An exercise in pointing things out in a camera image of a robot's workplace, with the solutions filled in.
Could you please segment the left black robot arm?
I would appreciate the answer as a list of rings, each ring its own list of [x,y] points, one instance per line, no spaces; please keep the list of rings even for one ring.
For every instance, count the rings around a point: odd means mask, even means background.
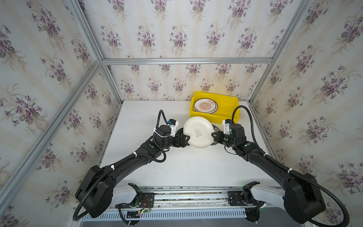
[[[87,214],[93,218],[100,216],[111,205],[113,190],[122,179],[151,162],[165,162],[166,152],[171,147],[187,146],[190,136],[182,130],[175,131],[177,121],[165,120],[165,124],[160,125],[160,119],[165,119],[163,110],[158,113],[153,134],[136,151],[108,166],[95,165],[88,170],[75,193],[79,204],[74,211],[73,221]]]

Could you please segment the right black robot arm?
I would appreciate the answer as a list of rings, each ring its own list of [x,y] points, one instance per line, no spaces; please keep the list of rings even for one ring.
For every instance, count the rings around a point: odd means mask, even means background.
[[[344,203],[328,189],[318,184],[313,175],[301,174],[272,158],[259,147],[254,133],[252,141],[248,141],[244,128],[234,118],[225,120],[223,125],[223,131],[212,133],[214,141],[225,147],[231,147],[237,156],[254,164],[272,177],[285,192],[279,197],[279,200],[282,201],[282,209],[295,222],[299,224],[310,222],[318,227],[323,227],[324,224],[315,221],[314,217],[326,210],[322,196],[325,193],[341,209],[343,219],[336,226],[349,225],[350,216]]]

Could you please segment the yellow plastic bin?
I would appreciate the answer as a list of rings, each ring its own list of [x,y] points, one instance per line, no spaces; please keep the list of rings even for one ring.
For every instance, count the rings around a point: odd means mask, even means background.
[[[202,98],[212,99],[213,101],[217,102],[218,110],[214,114],[199,113],[194,111],[193,104],[195,101]],[[237,97],[195,91],[191,100],[190,117],[199,116],[207,119],[211,123],[222,124],[223,120],[232,119],[232,113],[238,106],[239,100]]]

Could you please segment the aluminium frame post left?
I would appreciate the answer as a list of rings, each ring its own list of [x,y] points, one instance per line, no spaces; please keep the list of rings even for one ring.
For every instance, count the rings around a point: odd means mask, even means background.
[[[1,1],[1,213],[56,212],[97,164],[116,98],[83,1]]]

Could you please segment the aluminium frame post right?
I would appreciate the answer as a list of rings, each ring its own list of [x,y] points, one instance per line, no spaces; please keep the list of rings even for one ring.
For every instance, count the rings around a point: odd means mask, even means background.
[[[269,75],[272,73],[272,70],[277,65],[279,59],[283,55],[284,51],[286,50],[291,38],[294,36],[295,31],[298,29],[299,24],[302,21],[302,18],[304,14],[307,12],[310,4],[312,1],[309,0],[303,0],[299,3],[296,11],[294,12],[292,19],[290,20],[284,34],[282,35],[282,38],[280,42],[278,43],[275,51],[272,55],[272,61],[269,63],[264,70],[263,74],[261,75],[257,85],[255,86],[253,92],[251,93],[249,97],[249,104],[254,104],[261,93],[263,86],[265,85]]]

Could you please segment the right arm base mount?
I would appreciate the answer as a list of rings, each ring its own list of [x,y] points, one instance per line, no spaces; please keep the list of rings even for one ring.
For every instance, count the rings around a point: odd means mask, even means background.
[[[261,217],[260,208],[265,204],[263,201],[256,200],[252,195],[252,188],[260,182],[253,181],[243,186],[239,191],[228,191],[228,203],[230,206],[242,206],[245,208],[245,219],[250,223],[257,223]]]

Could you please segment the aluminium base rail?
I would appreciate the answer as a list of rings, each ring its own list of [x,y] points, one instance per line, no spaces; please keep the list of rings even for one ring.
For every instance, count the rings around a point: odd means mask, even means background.
[[[141,215],[138,218],[139,223],[150,225],[152,221],[212,221],[215,219],[238,219],[244,220],[246,205],[230,206],[228,203],[228,191],[239,191],[237,187],[222,188],[143,188],[143,193],[155,193],[154,207],[150,212]],[[93,218],[89,214],[78,221],[72,221],[71,227],[81,227],[82,225],[120,222],[122,227],[127,225],[119,216],[116,204],[111,204],[106,211],[100,216]],[[265,210],[273,209],[273,206],[265,203],[261,208],[262,213]]]

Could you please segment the aluminium frame back crossbar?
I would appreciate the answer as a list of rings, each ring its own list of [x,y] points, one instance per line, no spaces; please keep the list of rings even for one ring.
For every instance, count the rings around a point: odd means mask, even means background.
[[[226,58],[111,58],[103,59],[103,65],[177,65],[177,64],[270,64],[268,57]]]

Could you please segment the aluminium frame post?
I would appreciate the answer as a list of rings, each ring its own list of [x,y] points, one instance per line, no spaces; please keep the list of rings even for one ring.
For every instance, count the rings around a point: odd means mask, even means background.
[[[263,74],[261,75],[257,85],[255,86],[253,92],[251,93],[249,97],[249,104],[254,104],[261,93],[263,86],[265,85],[269,75],[272,73],[272,70],[277,65],[279,59],[283,55],[284,51],[286,50],[291,38],[294,36],[295,31],[298,29],[299,24],[302,21],[302,18],[304,14],[307,12],[310,4],[312,1],[309,0],[303,0],[299,3],[296,11],[294,12],[292,19],[290,20],[284,34],[282,35],[282,38],[280,42],[278,43],[275,51],[272,55],[272,61],[269,63],[264,70]]]
[[[56,212],[97,164],[116,98],[83,1],[1,1],[1,213]]]

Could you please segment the black round plate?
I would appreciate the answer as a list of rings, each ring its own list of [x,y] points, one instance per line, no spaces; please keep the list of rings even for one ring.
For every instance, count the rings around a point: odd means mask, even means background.
[[[178,137],[182,137],[182,136],[184,136],[183,128],[180,128],[180,129],[176,132],[176,136],[178,136]]]

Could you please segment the white plate orange sunburst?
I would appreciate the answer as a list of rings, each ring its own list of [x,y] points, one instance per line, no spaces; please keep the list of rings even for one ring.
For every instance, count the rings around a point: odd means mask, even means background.
[[[195,101],[193,108],[199,113],[214,114],[218,110],[218,104],[212,99],[202,98]]]

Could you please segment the cream plate bear drawing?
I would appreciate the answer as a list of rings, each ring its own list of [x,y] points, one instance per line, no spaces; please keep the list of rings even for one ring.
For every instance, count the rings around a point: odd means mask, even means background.
[[[189,136],[188,144],[195,148],[209,147],[214,139],[212,124],[205,118],[195,116],[186,121],[183,127],[183,134]]]

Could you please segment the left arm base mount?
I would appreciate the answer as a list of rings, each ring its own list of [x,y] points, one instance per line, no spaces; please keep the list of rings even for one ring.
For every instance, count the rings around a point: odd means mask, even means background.
[[[128,227],[134,227],[139,223],[138,218],[148,213],[154,207],[155,193],[137,193],[130,203],[115,205],[119,216]]]

